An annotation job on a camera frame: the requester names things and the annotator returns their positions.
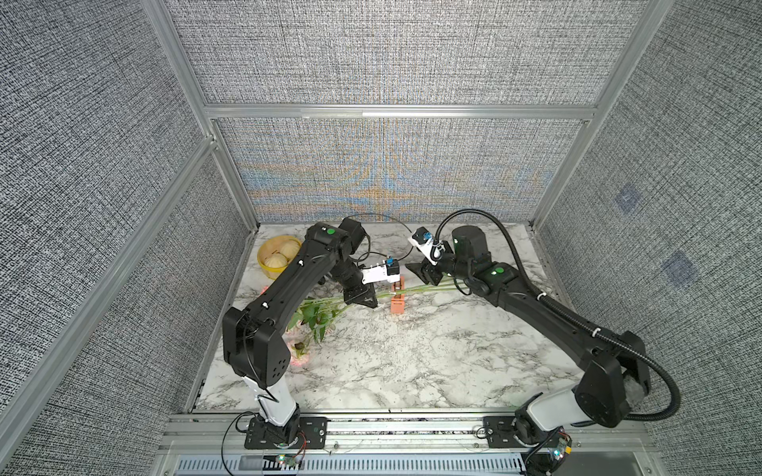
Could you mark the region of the orange tape dispenser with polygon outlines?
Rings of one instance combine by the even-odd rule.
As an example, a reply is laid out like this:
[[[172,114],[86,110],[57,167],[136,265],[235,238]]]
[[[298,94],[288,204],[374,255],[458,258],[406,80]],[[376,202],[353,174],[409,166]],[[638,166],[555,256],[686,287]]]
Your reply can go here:
[[[398,282],[392,284],[390,311],[393,315],[402,315],[405,312],[404,291],[405,291],[405,278],[401,276]]]

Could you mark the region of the pink flower bouquet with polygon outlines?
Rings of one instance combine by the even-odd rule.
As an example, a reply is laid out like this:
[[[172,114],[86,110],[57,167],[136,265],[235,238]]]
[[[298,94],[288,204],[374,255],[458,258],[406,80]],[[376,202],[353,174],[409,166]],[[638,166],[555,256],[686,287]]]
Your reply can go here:
[[[406,299],[426,293],[454,292],[457,288],[456,284],[440,287],[418,285],[405,288],[404,294]],[[388,307],[389,311],[391,296],[392,288],[389,291],[382,291],[377,296],[379,305]],[[359,305],[347,305],[342,296],[305,299],[292,315],[284,336],[291,352],[291,364],[303,366],[309,358],[310,351],[320,346],[325,338],[335,331],[341,317],[355,307]]]

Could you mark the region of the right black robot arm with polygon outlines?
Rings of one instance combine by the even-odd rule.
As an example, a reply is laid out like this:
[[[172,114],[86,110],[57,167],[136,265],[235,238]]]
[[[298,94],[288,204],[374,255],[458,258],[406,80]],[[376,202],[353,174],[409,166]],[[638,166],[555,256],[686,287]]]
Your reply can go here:
[[[537,446],[566,426],[660,422],[680,410],[677,382],[647,355],[638,335],[584,319],[536,287],[520,264],[494,260],[480,228],[460,226],[446,241],[421,227],[410,243],[424,256],[413,270],[424,283],[438,285],[446,276],[461,281],[472,295],[539,331],[581,369],[579,382],[516,411],[511,431],[519,444]]]

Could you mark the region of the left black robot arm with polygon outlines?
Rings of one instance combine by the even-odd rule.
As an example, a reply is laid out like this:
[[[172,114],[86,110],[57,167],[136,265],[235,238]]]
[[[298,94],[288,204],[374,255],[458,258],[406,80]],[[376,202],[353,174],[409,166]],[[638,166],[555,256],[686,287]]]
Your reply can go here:
[[[338,226],[313,225],[267,291],[244,309],[232,307],[222,319],[223,359],[255,393],[260,406],[255,424],[277,445],[294,444],[300,433],[300,408],[285,382],[292,354],[284,340],[298,307],[327,276],[341,285],[348,305],[378,305],[374,286],[363,283],[351,259],[365,236],[361,223],[351,218]]]

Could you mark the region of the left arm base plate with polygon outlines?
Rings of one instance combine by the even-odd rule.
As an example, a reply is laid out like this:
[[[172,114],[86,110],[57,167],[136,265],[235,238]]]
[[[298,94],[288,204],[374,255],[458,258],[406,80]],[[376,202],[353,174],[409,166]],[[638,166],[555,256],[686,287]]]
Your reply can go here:
[[[328,418],[295,416],[285,426],[265,422],[262,416],[254,416],[248,424],[244,448],[249,450],[295,450],[324,449],[327,438]]]

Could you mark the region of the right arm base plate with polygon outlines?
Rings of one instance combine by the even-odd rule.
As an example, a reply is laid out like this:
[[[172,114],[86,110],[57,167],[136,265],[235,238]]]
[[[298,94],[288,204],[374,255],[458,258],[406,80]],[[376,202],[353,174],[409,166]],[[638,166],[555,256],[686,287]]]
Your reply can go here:
[[[527,416],[514,415],[485,416],[482,427],[490,448],[534,448],[547,438],[557,441],[564,430],[543,430]]]

